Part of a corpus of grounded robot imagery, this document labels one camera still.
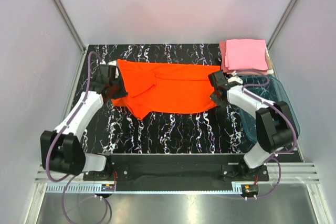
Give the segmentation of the orange t-shirt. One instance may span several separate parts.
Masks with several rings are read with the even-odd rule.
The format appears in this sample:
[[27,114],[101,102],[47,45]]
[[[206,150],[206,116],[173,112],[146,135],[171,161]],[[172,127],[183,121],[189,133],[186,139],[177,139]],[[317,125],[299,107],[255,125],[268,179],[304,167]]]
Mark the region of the orange t-shirt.
[[219,66],[132,62],[119,59],[128,95],[112,101],[126,107],[139,120],[150,112],[195,114],[216,106],[208,75]]

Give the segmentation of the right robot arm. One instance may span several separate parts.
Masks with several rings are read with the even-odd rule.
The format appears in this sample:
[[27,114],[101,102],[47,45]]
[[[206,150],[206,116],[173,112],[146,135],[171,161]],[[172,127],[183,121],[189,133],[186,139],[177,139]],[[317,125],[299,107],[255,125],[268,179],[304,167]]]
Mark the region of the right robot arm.
[[234,105],[256,122],[257,143],[232,170],[223,171],[224,179],[256,179],[261,167],[280,153],[292,152],[299,136],[290,106],[285,101],[271,101],[248,90],[239,74],[216,71],[208,75],[214,91],[210,99],[220,107]]

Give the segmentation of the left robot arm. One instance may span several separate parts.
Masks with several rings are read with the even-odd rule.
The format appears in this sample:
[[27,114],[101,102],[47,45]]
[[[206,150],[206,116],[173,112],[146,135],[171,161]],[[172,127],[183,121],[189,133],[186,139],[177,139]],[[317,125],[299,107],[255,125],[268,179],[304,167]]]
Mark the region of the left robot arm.
[[88,77],[86,90],[65,119],[40,136],[41,162],[49,180],[59,182],[70,175],[89,172],[103,180],[113,175],[107,156],[85,153],[80,140],[94,115],[107,102],[127,94],[116,61],[103,62],[97,75]]

